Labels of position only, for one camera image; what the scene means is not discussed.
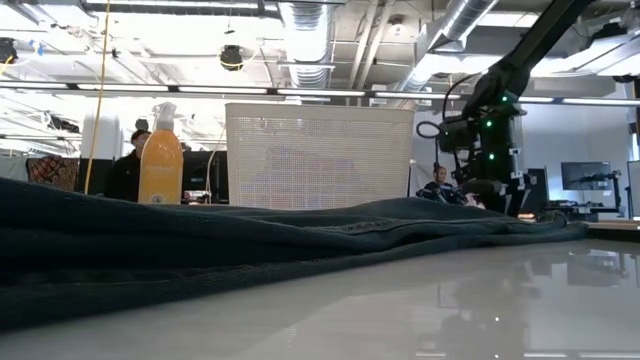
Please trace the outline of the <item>smooth silver ceiling duct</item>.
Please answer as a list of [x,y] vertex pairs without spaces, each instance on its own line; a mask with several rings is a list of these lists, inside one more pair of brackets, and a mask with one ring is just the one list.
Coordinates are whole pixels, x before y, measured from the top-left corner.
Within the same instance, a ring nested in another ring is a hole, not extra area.
[[438,73],[445,73],[454,60],[447,54],[465,50],[468,35],[500,0],[450,0],[445,14],[424,25],[414,46],[415,62],[396,91],[417,92]]

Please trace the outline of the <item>orange spray bottle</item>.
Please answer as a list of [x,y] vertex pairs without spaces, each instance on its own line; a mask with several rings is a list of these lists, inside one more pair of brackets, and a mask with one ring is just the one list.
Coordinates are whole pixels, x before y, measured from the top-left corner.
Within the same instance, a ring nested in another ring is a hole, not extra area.
[[183,150],[174,133],[177,106],[156,106],[155,127],[145,143],[140,160],[138,202],[179,205],[182,198]]

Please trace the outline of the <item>red patterned cloth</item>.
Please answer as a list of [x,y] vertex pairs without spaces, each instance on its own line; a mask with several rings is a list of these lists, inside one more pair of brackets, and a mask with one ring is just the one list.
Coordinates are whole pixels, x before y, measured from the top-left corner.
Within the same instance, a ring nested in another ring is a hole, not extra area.
[[28,181],[73,191],[78,176],[79,160],[49,155],[26,161]]

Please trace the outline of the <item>long linear ceiling light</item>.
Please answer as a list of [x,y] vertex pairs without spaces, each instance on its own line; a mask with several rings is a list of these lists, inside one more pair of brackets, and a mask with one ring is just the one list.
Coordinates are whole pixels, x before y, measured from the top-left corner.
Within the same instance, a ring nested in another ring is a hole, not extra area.
[[271,96],[271,97],[316,97],[316,98],[364,98],[384,100],[449,100],[465,102],[470,94],[447,94],[437,92],[395,92],[376,90],[334,90],[334,89],[297,89],[297,88],[265,88],[265,87],[223,87],[223,86],[176,86],[176,85],[143,85],[143,84],[91,84],[91,83],[56,83],[34,81],[0,80],[1,90],[41,91],[66,93],[95,93],[100,90],[106,93],[125,96],[168,96],[196,97],[207,96]]

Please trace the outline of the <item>dark blue jeans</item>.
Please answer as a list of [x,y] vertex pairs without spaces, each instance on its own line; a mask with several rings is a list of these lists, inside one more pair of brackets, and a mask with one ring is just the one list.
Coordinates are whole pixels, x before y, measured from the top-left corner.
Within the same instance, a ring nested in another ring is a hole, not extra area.
[[417,198],[282,211],[142,205],[0,178],[0,334],[270,282],[587,228]]

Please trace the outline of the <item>black ceiling dome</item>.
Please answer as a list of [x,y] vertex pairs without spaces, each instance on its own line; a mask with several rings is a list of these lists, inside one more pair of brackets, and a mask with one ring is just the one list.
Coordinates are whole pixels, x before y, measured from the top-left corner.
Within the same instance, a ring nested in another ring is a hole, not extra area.
[[220,65],[227,71],[240,71],[244,66],[241,47],[239,45],[225,45],[218,57]]

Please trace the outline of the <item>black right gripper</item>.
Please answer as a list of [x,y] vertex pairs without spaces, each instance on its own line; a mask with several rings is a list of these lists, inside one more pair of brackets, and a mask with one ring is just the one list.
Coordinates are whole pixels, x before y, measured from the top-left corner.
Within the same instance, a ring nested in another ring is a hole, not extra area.
[[[504,209],[506,215],[517,216],[526,201],[531,179],[520,169],[520,148],[514,140],[514,120],[521,114],[521,108],[510,102],[483,106],[477,113],[479,144],[473,160],[477,179],[462,185],[462,193],[473,206]],[[506,183],[504,196],[502,183]]]

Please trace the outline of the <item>corrugated silver ceiling duct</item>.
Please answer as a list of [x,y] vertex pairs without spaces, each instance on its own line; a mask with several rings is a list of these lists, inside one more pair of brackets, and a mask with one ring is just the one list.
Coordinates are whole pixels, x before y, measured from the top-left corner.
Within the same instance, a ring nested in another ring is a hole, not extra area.
[[335,6],[313,2],[281,2],[290,81],[294,88],[326,88],[330,69],[331,23]]

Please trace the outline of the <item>black computer monitor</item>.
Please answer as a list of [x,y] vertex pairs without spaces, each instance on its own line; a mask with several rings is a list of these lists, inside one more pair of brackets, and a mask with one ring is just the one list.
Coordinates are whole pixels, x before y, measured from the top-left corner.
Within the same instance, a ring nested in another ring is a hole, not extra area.
[[609,162],[562,162],[562,188],[569,190],[606,191],[612,189]]

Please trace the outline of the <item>person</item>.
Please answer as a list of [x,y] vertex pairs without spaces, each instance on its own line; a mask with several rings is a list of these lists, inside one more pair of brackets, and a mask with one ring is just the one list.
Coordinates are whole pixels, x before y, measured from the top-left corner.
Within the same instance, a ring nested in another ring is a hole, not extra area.
[[441,203],[466,205],[467,198],[456,186],[446,181],[446,175],[446,168],[435,164],[433,180],[418,190],[416,196]]
[[105,181],[105,197],[138,201],[141,155],[149,136],[150,132],[147,130],[137,130],[131,135],[134,149],[111,167]]

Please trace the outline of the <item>white perforated laundry basket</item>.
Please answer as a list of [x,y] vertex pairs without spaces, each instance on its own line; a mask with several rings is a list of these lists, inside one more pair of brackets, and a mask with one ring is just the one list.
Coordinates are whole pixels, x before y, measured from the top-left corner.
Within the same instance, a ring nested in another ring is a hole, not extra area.
[[407,194],[410,110],[229,103],[225,115],[233,206],[333,209]]

